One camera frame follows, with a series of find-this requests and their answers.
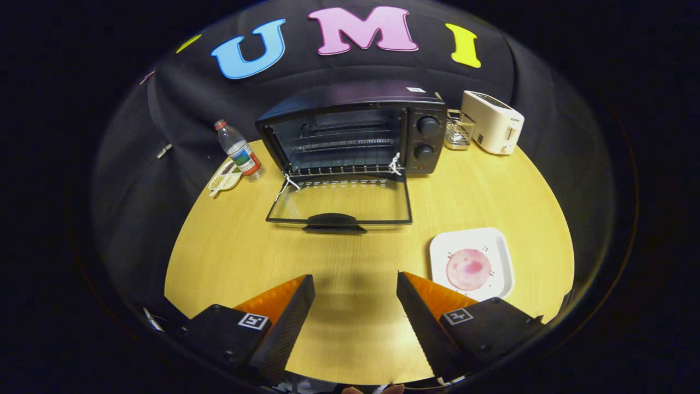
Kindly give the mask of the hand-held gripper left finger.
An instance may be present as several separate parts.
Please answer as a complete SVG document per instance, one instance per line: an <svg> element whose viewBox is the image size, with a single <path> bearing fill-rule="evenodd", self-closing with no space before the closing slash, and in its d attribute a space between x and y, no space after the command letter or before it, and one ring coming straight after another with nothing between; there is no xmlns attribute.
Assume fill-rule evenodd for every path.
<svg viewBox="0 0 700 394"><path fill-rule="evenodd" d="M300 275L232 308L210 305L180 327L179 342L227 374L275 386L314 298L313 276Z"/></svg>

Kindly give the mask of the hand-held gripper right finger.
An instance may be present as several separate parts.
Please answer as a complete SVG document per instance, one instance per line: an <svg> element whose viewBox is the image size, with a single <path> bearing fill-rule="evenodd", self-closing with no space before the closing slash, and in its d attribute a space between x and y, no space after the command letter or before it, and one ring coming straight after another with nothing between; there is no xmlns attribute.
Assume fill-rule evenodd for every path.
<svg viewBox="0 0 700 394"><path fill-rule="evenodd" d="M445 383L492 366L544 327L541 316L504 299L476 301L405 271L397 274L396 295L433 374Z"/></svg>

